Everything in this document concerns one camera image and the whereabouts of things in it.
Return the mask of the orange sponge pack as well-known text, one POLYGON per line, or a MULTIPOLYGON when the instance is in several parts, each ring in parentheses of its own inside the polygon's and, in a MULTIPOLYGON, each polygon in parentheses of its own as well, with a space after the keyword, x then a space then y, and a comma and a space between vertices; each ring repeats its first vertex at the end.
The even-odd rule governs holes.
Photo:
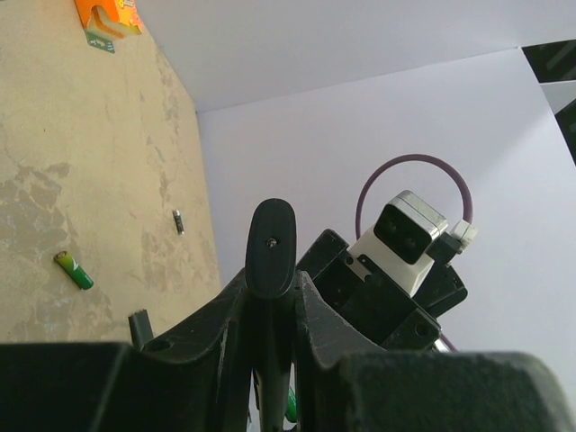
POLYGON ((132 0, 75 0, 90 47, 114 53, 113 43, 141 35, 143 23, 132 0))

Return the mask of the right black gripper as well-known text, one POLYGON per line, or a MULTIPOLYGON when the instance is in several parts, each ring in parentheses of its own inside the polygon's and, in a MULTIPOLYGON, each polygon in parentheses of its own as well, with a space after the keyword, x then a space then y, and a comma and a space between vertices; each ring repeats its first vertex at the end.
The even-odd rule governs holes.
POLYGON ((438 317, 468 291, 451 265, 460 242, 447 234, 431 247, 433 265, 409 296, 368 255, 354 257, 332 229, 324 230, 297 268, 309 274, 322 299, 357 331, 386 350, 430 351, 442 338, 438 317))

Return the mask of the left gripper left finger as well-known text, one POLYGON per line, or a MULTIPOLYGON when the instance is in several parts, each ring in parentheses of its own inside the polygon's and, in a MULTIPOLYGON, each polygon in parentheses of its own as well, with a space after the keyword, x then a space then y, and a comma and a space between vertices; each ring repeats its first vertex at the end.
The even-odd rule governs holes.
POLYGON ((161 431, 224 429, 229 405, 246 386, 237 354, 245 290, 239 271, 214 299, 144 346, 166 367, 153 391, 161 431))

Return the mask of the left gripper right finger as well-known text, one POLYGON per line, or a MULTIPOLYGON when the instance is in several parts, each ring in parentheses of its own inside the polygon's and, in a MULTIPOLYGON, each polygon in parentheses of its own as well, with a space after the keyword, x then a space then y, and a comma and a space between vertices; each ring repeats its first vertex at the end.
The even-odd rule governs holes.
POLYGON ((358 332, 321 297, 308 273, 298 273, 295 301, 295 374, 298 431, 365 431, 365 397, 359 377, 381 347, 358 332))

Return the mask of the green battery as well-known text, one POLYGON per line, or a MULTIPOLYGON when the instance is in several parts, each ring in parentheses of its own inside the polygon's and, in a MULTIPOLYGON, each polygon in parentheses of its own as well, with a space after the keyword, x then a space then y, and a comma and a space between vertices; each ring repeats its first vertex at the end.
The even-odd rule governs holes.
POLYGON ((288 390, 287 407, 284 416, 285 419, 291 423, 297 422, 297 401, 295 391, 292 386, 290 386, 288 390))
POLYGON ((54 261, 70 277, 79 289, 89 290, 94 286, 94 280, 67 251, 58 252, 54 256, 54 261))

